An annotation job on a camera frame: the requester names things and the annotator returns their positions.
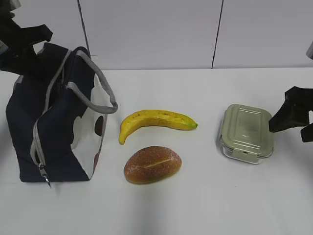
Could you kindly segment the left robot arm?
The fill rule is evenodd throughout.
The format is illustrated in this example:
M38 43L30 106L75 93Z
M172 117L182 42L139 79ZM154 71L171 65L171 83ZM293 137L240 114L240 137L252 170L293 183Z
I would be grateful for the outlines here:
M19 7L18 0L0 2L0 69L42 79L45 70L33 46L49 42L53 33L45 24L24 28L16 24L12 11Z

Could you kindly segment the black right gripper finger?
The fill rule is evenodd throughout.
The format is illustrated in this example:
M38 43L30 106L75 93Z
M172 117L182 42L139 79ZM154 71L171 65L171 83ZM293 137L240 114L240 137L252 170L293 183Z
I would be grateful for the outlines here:
M270 119L269 131L281 132L294 127L310 125L309 111L313 109L313 90L292 87L285 92L285 101Z
M313 124L304 127L301 131L302 142L313 142Z

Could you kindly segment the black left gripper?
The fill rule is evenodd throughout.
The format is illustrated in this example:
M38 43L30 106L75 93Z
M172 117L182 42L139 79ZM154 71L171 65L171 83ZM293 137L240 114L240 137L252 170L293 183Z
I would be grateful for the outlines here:
M48 73L33 45L49 42L53 33L45 24L21 28L13 16L11 12L0 11L0 69L45 80Z

